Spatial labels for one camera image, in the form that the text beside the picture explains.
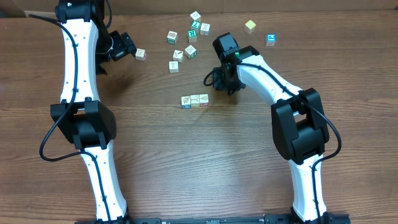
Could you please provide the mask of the top wooden letter block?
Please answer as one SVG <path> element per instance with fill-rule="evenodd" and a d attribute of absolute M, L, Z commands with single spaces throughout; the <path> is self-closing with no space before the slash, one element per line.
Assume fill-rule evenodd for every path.
<path fill-rule="evenodd" d="M 190 14 L 190 20 L 193 21 L 198 21 L 201 22 L 201 15 L 199 12 L 194 11 L 193 13 Z"/>

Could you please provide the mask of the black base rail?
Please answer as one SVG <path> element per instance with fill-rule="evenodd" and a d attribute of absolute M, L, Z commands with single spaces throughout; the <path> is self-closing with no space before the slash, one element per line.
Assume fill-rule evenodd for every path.
<path fill-rule="evenodd" d="M 350 224 L 351 220 L 348 214 L 334 215 L 327 213 L 322 216 L 322 223 L 329 224 Z M 89 222 L 75 222 L 76 224 L 99 224 L 109 223 L 92 220 Z M 130 223 L 130 224 L 289 224 L 289 223 L 318 223 L 314 221 L 299 221 L 298 217 L 294 217 L 289 214 L 283 215 L 264 215 L 262 217 L 233 217 L 233 218 L 186 218 L 186 219 L 169 219 L 161 220 L 160 218 L 137 218 L 129 219 L 123 218 L 111 223 Z"/>

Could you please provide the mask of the plain wooden block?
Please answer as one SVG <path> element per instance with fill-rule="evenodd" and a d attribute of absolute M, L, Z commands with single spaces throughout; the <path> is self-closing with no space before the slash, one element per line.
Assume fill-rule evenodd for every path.
<path fill-rule="evenodd" d="M 170 61 L 169 62 L 169 72 L 170 73 L 178 73 L 178 61 Z"/>

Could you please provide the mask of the green L wooden block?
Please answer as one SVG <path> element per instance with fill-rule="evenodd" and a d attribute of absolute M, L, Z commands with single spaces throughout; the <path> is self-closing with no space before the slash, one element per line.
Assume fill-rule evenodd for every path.
<path fill-rule="evenodd" d="M 191 26 L 190 26 L 190 29 L 191 30 L 195 30 L 196 32 L 199 32 L 200 31 L 200 27 L 201 27 L 201 22 L 200 21 L 193 21 Z"/>

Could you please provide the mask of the red-sided left wooden block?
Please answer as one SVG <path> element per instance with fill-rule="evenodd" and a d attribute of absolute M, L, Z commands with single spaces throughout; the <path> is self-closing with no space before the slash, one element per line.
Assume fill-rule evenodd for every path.
<path fill-rule="evenodd" d="M 145 49 L 137 49 L 135 54 L 136 60 L 145 61 L 147 58 L 147 53 Z"/>

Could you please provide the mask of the yellow-edged wooden block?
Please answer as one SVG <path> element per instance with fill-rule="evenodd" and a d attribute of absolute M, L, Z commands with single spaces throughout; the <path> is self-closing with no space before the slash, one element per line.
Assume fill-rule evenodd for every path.
<path fill-rule="evenodd" d="M 200 106 L 200 96 L 199 95 L 191 95 L 190 103 L 191 103 L 191 107 L 199 107 Z"/>

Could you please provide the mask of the blue-sided wooden block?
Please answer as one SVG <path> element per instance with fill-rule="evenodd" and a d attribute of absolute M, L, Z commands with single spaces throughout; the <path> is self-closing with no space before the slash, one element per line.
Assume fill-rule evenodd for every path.
<path fill-rule="evenodd" d="M 201 23 L 200 35 L 209 36 L 209 33 L 210 33 L 210 24 Z"/>

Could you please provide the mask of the green-sided tilted wooden block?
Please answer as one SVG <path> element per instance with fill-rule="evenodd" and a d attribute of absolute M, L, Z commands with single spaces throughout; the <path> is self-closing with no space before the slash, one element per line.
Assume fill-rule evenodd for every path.
<path fill-rule="evenodd" d="M 197 50 L 196 48 L 194 48 L 193 45 L 189 45 L 188 47 L 185 48 L 184 53 L 189 59 L 193 59 L 197 55 Z"/>

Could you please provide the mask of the blue-edged wooden block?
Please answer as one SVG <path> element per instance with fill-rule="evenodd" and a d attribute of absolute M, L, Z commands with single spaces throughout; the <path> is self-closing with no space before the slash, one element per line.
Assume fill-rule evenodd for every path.
<path fill-rule="evenodd" d="M 183 109 L 189 109 L 192 107 L 190 96 L 182 96 L 181 97 L 181 107 Z"/>

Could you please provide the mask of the wooden block red picture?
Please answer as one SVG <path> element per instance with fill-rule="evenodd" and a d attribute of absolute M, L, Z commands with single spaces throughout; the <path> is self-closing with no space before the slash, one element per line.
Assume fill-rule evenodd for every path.
<path fill-rule="evenodd" d="M 177 61 L 178 63 L 182 63 L 183 62 L 183 51 L 174 50 L 172 58 L 173 58 L 173 61 Z"/>

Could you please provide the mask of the yellow top wooden block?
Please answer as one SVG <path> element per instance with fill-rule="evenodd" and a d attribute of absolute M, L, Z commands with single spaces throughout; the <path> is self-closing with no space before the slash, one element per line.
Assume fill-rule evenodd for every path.
<path fill-rule="evenodd" d="M 246 33 L 251 34 L 256 29 L 256 23 L 252 20 L 248 20 L 244 25 L 244 30 Z"/>

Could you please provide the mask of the blue P wooden block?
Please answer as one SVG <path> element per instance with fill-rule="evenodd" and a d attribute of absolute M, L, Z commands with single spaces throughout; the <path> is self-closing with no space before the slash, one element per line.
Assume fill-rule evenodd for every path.
<path fill-rule="evenodd" d="M 276 43 L 276 35 L 275 34 L 267 34 L 266 36 L 266 46 L 271 47 Z"/>

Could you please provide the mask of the green B wooden block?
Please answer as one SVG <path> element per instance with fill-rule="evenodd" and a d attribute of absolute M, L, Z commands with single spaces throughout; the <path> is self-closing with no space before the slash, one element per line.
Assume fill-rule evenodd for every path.
<path fill-rule="evenodd" d="M 178 39 L 178 33 L 170 30 L 169 33 L 167 34 L 167 42 L 170 44 L 176 44 L 177 39 Z"/>

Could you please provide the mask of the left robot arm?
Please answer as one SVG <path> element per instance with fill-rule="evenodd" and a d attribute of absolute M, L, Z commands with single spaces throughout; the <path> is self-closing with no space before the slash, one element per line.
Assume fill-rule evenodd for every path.
<path fill-rule="evenodd" d="M 103 62 L 117 61 L 137 48 L 128 33 L 108 32 L 107 1 L 60 1 L 55 8 L 65 46 L 65 78 L 60 102 L 51 105 L 55 126 L 76 148 L 90 175 L 95 223 L 130 223 L 113 159 L 116 118 L 100 101 L 96 76 Z"/>

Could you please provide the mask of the red Q wooden block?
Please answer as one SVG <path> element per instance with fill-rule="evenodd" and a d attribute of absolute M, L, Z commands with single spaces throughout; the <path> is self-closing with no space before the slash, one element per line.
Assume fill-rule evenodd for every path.
<path fill-rule="evenodd" d="M 208 106 L 209 105 L 209 97 L 208 94 L 199 95 L 200 106 Z"/>

